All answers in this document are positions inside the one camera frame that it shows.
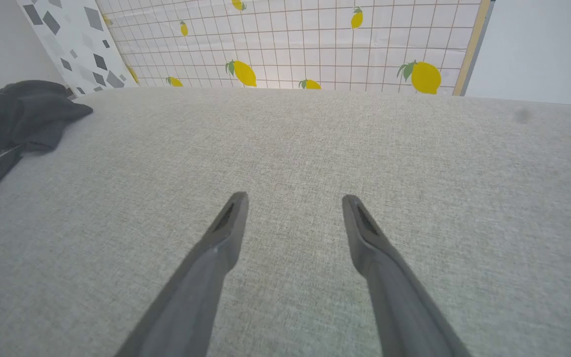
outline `wooden strip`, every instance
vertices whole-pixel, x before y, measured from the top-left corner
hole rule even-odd
[[[455,84],[455,89],[453,90],[453,95],[460,95],[462,93],[462,87],[464,86],[464,82],[466,81],[468,70],[471,68],[473,55],[475,54],[477,43],[480,40],[483,24],[486,20],[486,15],[488,14],[489,7],[490,7],[490,0],[482,0],[482,3],[480,4],[480,9],[477,12],[477,18],[475,19],[475,25],[473,26],[473,32],[471,33],[471,40],[468,43],[468,48],[466,49],[466,55],[464,55],[464,61],[462,62],[462,69],[459,71],[459,77],[457,77],[457,83]]]

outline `black cloth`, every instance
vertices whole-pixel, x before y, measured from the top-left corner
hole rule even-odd
[[[66,125],[92,108],[73,103],[65,86],[22,81],[0,90],[0,180],[21,160],[24,151],[52,151]]]

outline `white wall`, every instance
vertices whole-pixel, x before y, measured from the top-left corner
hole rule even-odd
[[[571,104],[571,0],[498,0],[470,97]]]
[[[21,7],[0,0],[0,88],[24,79],[65,83]]]

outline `lemon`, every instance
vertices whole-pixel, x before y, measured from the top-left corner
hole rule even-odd
[[[363,11],[360,7],[354,7],[354,16],[351,17],[351,27],[352,29],[358,29],[363,23]]]
[[[245,10],[245,4],[242,0],[233,0],[233,6],[235,6],[235,9],[238,9],[239,11]]]
[[[184,87],[176,77],[167,77],[167,83],[174,87]]]
[[[304,79],[303,81],[300,81],[299,87],[303,89],[321,89],[320,84],[311,79]]]
[[[254,75],[252,68],[241,61],[231,60],[229,63],[226,63],[226,71],[230,72],[231,75],[236,73],[239,81],[249,87],[257,86],[257,77]]]
[[[133,69],[128,65],[125,65],[125,67],[127,67],[127,70],[129,70],[129,73],[131,73],[133,80],[136,81],[136,83],[140,83],[140,81],[138,81],[138,75],[136,75],[136,72],[134,72]]]
[[[440,83],[442,83],[442,76],[440,71],[432,64],[426,62],[406,63],[400,66],[398,75],[402,72],[405,77],[405,82],[411,76],[411,83],[415,90],[420,93],[436,94]]]
[[[188,35],[188,27],[182,20],[179,21],[179,30],[182,32],[182,36]]]

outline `lemon print backdrop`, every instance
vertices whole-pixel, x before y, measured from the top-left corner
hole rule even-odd
[[[481,0],[98,0],[140,86],[451,95]]]

